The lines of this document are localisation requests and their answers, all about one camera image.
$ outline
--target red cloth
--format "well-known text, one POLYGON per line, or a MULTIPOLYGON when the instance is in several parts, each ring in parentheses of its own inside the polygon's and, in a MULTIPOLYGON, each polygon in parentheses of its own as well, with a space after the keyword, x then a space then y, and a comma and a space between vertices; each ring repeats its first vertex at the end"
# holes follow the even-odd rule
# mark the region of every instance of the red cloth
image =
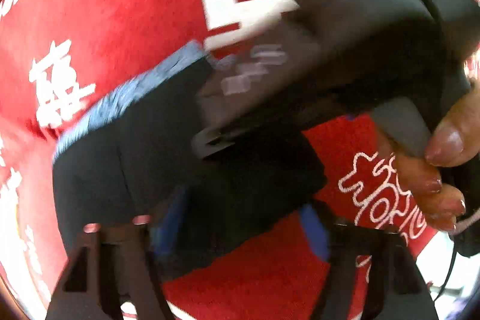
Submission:
MULTIPOLYGON (((44 281, 53 291, 66 260, 51 184, 51 156, 58 135, 99 98, 187 41, 203 42, 244 27, 256 20, 255 10, 268 9, 259 7, 258 0, 231 1, 235 12, 222 9, 222 0, 3 0, 0 58, 9 77, 0 84, 0 135, 6 161, 0 179, 6 180, 10 168, 22 175, 19 227, 25 240, 28 227, 34 232, 42 269, 41 274, 32 270, 35 283, 44 281), (218 26, 223 20, 224 26, 218 26), (75 89, 72 81, 92 92, 81 99, 83 107, 73 110, 71 120, 63 113, 63 121, 54 129, 37 121, 35 94, 44 69, 34 73, 36 81, 29 81, 33 60, 48 62, 49 52, 57 53, 58 66, 45 67, 45 80, 53 83, 56 78, 56 88, 67 93, 75 89)), ((265 5, 270 1, 275 0, 262 0, 265 5)), ((47 96, 47 87, 40 89, 40 98, 47 96)), ((418 255, 434 231, 425 228, 413 199, 400 190, 391 162, 377 157, 373 129, 363 116, 355 121, 337 119, 306 132, 329 179, 319 197, 337 214, 363 226, 389 222, 401 226, 412 253, 418 255)), ((359 268, 351 316, 362 310, 365 294, 368 260, 359 262, 365 265, 359 268)), ((199 320, 306 319, 327 270, 328 265, 309 251, 298 217, 292 214, 207 269, 167 283, 165 291, 170 301, 199 320)))

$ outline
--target red fabric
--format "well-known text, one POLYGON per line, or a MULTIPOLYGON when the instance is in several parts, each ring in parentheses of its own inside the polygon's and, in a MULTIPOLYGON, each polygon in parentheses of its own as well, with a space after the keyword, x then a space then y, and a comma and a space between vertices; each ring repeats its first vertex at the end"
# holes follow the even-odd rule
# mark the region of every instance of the red fabric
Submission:
MULTIPOLYGON (((0 19, 0 58, 8 82, 0 84, 0 135, 7 171, 22 174, 19 228, 34 232, 42 274, 31 271, 37 285, 53 291, 66 260, 56 226, 51 185, 51 156, 55 139, 113 88, 156 65, 191 39, 235 31, 245 22, 234 18, 224 26, 207 27, 214 19, 208 0, 17 0, 0 19), (80 88, 95 84, 82 98, 83 109, 59 127, 41 127, 35 86, 29 81, 32 61, 70 40, 70 66, 80 88)), ((236 0, 247 7, 252 0, 236 0)), ((52 67, 46 69, 47 80, 52 67)), ((413 199, 398 187, 392 162, 375 151, 373 123, 366 116, 344 118, 306 132, 325 164, 328 185, 319 197, 351 221, 369 227, 389 222, 402 227, 414 255, 434 231, 424 226, 413 199)), ((362 310, 368 260, 358 270, 358 289, 351 316, 362 310)), ((165 291, 175 305, 202 319, 306 319, 322 288, 328 265, 309 251, 292 214, 264 235, 253 238, 211 267, 167 283, 165 291)))

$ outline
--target black cloth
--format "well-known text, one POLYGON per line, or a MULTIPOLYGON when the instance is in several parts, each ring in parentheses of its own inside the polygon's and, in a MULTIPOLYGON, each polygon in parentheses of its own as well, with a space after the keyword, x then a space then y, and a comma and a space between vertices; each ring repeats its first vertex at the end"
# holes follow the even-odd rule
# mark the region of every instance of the black cloth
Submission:
POLYGON ((203 129, 196 92, 212 68, 201 59, 166 80, 56 160, 53 187, 67 254, 88 223, 127 223, 189 202, 164 280, 205 267, 308 202, 325 184, 308 140, 289 124, 258 129, 211 160, 191 148, 203 129))

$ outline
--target human hand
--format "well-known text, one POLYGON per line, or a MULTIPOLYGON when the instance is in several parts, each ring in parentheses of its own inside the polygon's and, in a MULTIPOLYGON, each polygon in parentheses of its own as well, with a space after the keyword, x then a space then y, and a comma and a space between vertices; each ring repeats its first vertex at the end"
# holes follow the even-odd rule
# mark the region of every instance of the human hand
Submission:
POLYGON ((454 231, 457 217, 465 213, 465 200, 460 190, 442 183, 438 167, 458 166, 480 151, 480 88, 474 86, 443 118, 427 145, 425 159, 410 156, 380 129, 377 143, 382 158, 395 154, 400 187, 411 191, 427 224, 454 231))

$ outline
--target light blue fabric edge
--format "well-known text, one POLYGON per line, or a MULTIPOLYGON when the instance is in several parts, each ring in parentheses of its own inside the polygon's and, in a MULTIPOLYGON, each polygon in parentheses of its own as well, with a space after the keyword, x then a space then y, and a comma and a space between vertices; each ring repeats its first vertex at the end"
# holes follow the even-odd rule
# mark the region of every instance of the light blue fabric edge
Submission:
POLYGON ((123 115, 133 103, 141 100, 165 80, 206 56, 196 41, 189 41, 154 68, 133 77, 93 105, 72 129, 58 139, 53 164, 73 143, 123 115))

